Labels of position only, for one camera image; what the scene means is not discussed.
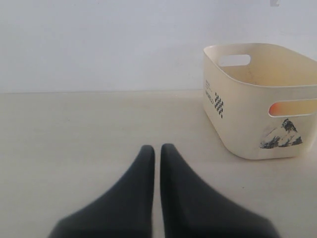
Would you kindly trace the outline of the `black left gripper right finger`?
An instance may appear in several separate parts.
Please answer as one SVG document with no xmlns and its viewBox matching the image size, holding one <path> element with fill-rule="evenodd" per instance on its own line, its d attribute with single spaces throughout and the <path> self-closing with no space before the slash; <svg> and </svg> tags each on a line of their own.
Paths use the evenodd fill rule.
<svg viewBox="0 0 317 238">
<path fill-rule="evenodd" d="M 267 238 L 267 219 L 204 182 L 173 144 L 160 154 L 160 196 L 167 238 Z"/>
</svg>

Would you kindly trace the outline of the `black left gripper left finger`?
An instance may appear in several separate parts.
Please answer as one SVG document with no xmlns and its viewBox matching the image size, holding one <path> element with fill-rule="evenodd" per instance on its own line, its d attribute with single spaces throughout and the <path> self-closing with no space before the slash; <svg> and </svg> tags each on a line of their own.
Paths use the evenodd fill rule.
<svg viewBox="0 0 317 238">
<path fill-rule="evenodd" d="M 59 220 L 51 238 L 151 238 L 155 151 L 143 145 L 131 166 L 101 197 Z"/>
</svg>

